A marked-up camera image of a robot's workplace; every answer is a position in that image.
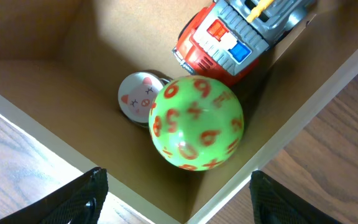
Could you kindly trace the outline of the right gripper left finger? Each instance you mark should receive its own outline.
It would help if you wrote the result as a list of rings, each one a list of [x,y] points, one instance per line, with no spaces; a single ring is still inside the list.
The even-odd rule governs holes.
[[[107,194],[107,170],[94,167],[39,201],[0,219],[0,224],[96,224]]]

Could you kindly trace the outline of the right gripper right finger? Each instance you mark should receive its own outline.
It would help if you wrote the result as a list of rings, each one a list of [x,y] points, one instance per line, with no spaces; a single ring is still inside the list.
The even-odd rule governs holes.
[[[255,224],[340,224],[261,170],[253,171],[250,195]]]

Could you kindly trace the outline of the green ball with red symbols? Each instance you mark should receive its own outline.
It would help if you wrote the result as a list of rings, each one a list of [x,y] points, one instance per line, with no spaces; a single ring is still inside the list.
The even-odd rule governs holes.
[[[184,170],[205,171],[227,161],[244,133],[242,106],[218,80],[193,75],[172,80],[152,103],[149,129],[158,152]]]

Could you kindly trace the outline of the wooden rattle drum toy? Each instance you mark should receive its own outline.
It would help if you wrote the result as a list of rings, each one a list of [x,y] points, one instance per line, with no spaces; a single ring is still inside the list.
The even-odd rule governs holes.
[[[133,123],[147,128],[152,103],[169,82],[169,79],[159,78],[150,72],[130,74],[120,84],[117,94],[121,111]]]

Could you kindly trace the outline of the red toy truck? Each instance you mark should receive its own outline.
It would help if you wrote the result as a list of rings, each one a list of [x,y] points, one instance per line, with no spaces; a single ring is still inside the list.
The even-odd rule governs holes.
[[[182,68],[232,86],[308,13],[314,0],[276,0],[247,21],[261,0],[214,0],[183,28],[172,53]]]

